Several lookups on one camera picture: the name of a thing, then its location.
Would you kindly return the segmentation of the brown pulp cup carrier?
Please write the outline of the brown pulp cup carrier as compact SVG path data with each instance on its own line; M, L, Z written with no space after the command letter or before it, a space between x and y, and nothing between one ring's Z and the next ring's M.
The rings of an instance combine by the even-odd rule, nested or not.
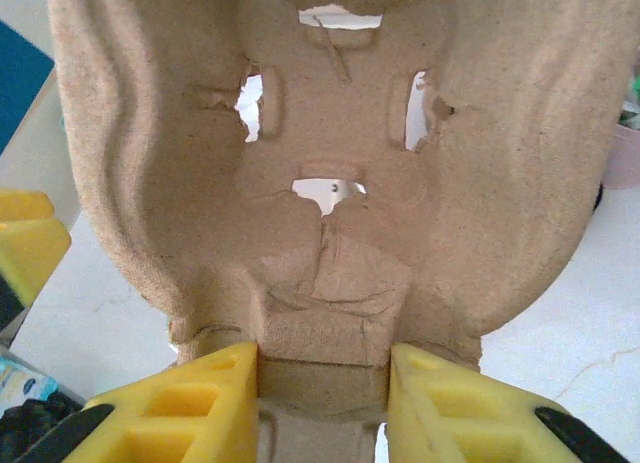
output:
M391 348L476 369L591 218L640 0L48 0L81 205L261 463L373 463Z

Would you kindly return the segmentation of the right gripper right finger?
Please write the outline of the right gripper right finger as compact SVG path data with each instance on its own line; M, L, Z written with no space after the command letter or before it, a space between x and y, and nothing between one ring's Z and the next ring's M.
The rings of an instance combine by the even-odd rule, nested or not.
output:
M409 344L391 350L389 463L630 463L557 403Z

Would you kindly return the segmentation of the pink metal straw bucket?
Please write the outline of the pink metal straw bucket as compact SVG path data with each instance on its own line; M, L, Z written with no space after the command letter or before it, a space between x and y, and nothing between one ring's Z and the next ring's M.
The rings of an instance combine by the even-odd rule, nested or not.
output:
M611 190L640 186L640 130L616 126L602 184Z

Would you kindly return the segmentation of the blue wet wipes pack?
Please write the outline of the blue wet wipes pack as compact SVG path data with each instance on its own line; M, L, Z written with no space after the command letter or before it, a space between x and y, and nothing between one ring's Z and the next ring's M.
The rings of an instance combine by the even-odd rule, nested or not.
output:
M46 400L57 389L53 378L0 357L0 401Z

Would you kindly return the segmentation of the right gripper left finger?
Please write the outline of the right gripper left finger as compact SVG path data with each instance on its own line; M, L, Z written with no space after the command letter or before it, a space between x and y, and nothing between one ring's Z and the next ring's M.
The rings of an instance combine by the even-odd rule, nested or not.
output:
M258 439L243 342L94 397L15 463L257 463Z

